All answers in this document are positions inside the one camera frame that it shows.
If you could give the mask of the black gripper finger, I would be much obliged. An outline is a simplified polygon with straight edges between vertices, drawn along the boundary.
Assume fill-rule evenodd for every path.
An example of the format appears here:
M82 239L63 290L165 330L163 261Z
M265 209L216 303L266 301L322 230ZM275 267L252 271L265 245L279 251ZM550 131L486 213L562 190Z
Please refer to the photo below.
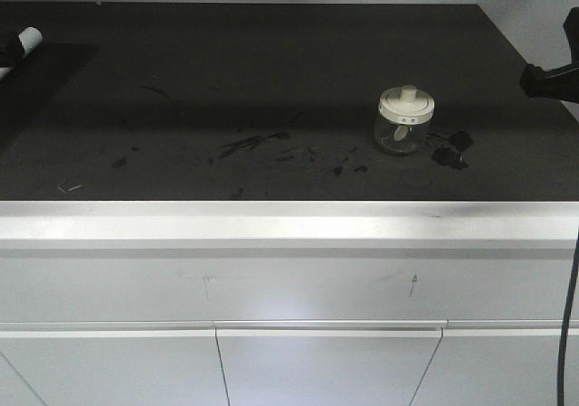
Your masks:
M579 7L573 7L563 24L565 35L568 41L572 56L579 55Z
M24 47L19 34L11 31L1 33L0 66L14 67L24 57Z
M528 64L522 72L519 84L530 98L578 103L578 63L572 62L548 71Z

